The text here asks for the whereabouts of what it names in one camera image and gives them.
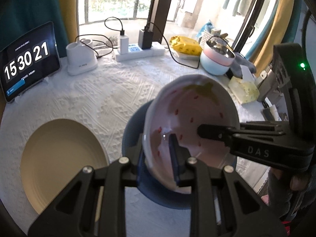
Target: blue plate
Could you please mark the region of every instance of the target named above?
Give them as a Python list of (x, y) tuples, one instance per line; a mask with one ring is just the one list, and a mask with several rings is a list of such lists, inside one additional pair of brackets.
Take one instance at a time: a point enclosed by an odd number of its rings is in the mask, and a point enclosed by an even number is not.
[[(141, 106), (127, 123), (122, 140), (123, 155), (126, 154), (127, 148), (137, 144), (139, 135), (143, 133), (146, 112), (151, 102)], [(186, 210), (190, 208), (191, 195), (167, 189), (150, 174), (144, 162), (140, 168), (140, 179), (138, 189), (153, 202), (171, 209)]]

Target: screw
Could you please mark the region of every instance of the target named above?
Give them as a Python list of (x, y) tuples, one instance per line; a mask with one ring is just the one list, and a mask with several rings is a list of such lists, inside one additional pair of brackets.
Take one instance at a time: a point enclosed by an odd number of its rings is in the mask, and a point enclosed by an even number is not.
[(128, 157), (120, 157), (118, 161), (121, 164), (126, 164), (129, 162), (129, 158)]
[(197, 163), (197, 159), (195, 157), (190, 157), (188, 158), (188, 163), (191, 164), (191, 165), (194, 165)]
[(232, 172), (234, 172), (234, 168), (232, 166), (230, 166), (230, 165), (227, 165), (227, 166), (224, 167), (224, 171), (226, 173), (232, 173)]
[(86, 173), (86, 174), (90, 174), (92, 172), (93, 168), (91, 166), (85, 166), (82, 169), (82, 172)]

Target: beige plate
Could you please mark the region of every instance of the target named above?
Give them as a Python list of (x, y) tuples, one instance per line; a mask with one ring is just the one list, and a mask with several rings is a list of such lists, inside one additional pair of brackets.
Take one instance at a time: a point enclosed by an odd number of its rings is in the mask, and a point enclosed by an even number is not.
[(108, 165), (99, 141), (88, 128), (69, 119), (39, 127), (21, 159), (23, 188), (36, 212), (40, 214), (86, 165), (95, 169)]

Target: textured tablecloth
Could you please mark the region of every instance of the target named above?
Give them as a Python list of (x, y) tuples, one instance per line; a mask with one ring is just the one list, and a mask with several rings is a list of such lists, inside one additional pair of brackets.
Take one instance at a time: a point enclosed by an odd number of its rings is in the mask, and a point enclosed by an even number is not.
[[(207, 74), (202, 68), (176, 64), (168, 55), (117, 63), (112, 57), (99, 60), (99, 67), (69, 76), (67, 60), (62, 69), (7, 104), (0, 127), (0, 199), (17, 225), (26, 233), (37, 213), (22, 187), (20, 161), (25, 144), (42, 124), (53, 119), (73, 119), (88, 127), (101, 141), (109, 160), (121, 155), (122, 135), (129, 118), (159, 90), (175, 78), (192, 73)], [(219, 77), (227, 85), (228, 79)], [(239, 105), (241, 122), (264, 120), (262, 105)], [(238, 159), (237, 171), (254, 187), (267, 167)], [(189, 210), (164, 208), (147, 199), (136, 188), (126, 189), (127, 236), (188, 236)]]

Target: digital clock display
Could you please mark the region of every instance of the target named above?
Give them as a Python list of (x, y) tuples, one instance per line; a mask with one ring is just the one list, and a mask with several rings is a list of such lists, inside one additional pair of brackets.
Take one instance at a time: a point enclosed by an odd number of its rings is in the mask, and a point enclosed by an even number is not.
[(7, 102), (59, 68), (53, 23), (47, 22), (0, 52), (0, 81)]

